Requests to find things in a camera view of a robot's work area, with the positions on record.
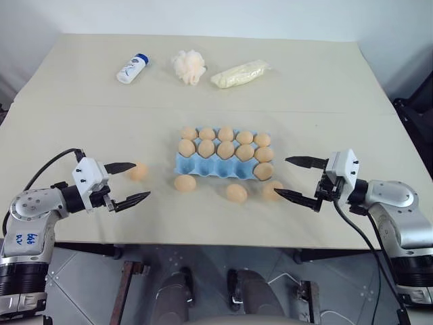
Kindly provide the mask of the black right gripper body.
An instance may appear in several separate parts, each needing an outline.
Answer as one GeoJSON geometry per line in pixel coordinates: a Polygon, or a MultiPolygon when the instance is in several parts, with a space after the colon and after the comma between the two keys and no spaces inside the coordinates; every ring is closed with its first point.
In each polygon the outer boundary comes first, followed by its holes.
{"type": "Polygon", "coordinates": [[[325,172],[322,172],[321,179],[319,180],[316,190],[315,198],[316,203],[314,207],[315,212],[321,210],[321,205],[323,201],[334,202],[338,201],[342,194],[342,177],[335,176],[335,179],[325,172]]]}

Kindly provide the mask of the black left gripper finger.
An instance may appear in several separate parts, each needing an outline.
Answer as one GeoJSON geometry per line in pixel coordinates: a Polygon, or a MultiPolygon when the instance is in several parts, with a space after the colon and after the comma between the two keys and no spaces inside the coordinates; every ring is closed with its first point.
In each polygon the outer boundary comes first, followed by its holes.
{"type": "Polygon", "coordinates": [[[111,175],[124,173],[125,171],[128,171],[129,169],[132,169],[134,167],[136,167],[136,164],[131,162],[113,162],[104,165],[107,174],[111,175]]]}
{"type": "Polygon", "coordinates": [[[137,193],[134,194],[132,196],[128,196],[126,197],[125,200],[123,200],[122,202],[115,202],[114,200],[112,201],[113,207],[114,207],[114,211],[116,213],[129,209],[137,204],[139,204],[141,201],[145,200],[149,195],[151,194],[151,192],[141,192],[141,193],[137,193]]]}

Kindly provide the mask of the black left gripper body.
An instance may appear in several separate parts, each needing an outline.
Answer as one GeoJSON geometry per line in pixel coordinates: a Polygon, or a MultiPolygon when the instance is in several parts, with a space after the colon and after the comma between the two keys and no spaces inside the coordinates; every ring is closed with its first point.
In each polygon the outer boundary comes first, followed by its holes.
{"type": "Polygon", "coordinates": [[[102,186],[98,190],[93,190],[90,195],[90,203],[92,208],[106,207],[108,211],[118,211],[118,207],[114,200],[110,197],[111,189],[108,185],[102,186]]]}

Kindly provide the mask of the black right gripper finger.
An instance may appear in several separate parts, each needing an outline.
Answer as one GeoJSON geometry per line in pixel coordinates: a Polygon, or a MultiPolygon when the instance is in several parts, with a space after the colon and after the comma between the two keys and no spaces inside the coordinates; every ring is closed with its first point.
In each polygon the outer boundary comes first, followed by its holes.
{"type": "Polygon", "coordinates": [[[325,169],[328,159],[315,158],[312,156],[291,156],[286,158],[286,162],[307,169],[325,169]]]}
{"type": "Polygon", "coordinates": [[[313,211],[319,211],[321,209],[321,201],[319,199],[308,198],[306,196],[303,196],[300,192],[277,188],[274,189],[274,192],[294,204],[308,207],[313,211]]]}

